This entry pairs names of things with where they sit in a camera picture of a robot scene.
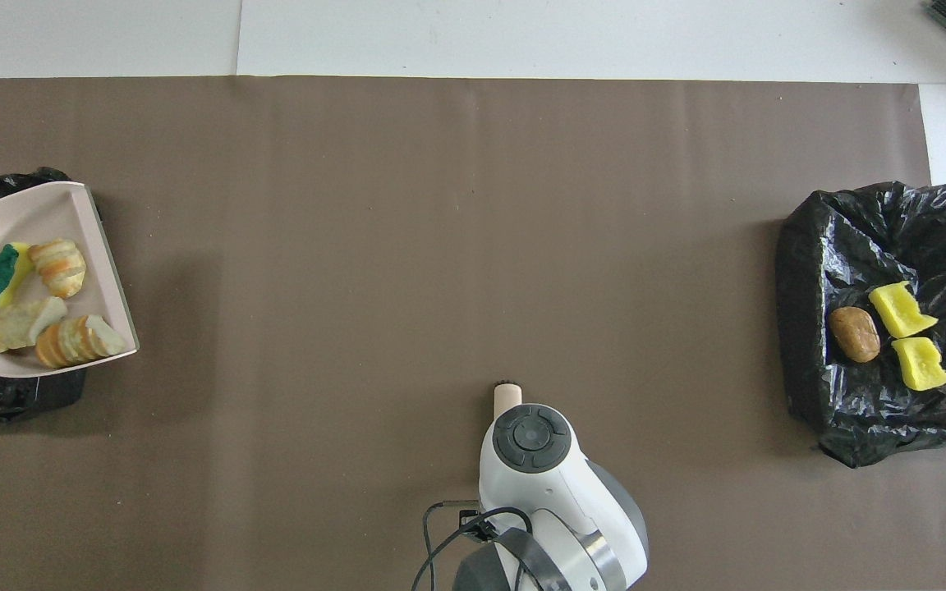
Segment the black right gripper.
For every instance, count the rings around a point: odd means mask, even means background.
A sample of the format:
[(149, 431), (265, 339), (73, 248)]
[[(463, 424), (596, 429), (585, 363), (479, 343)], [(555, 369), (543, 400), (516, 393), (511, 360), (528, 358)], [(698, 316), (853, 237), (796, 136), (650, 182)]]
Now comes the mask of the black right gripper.
[(471, 526), (473, 521), (480, 518), (480, 512), (476, 509), (461, 509), (458, 512), (458, 526), (462, 529), (462, 535), (474, 543), (489, 543), (495, 539), (495, 528), (489, 520), (477, 521)]

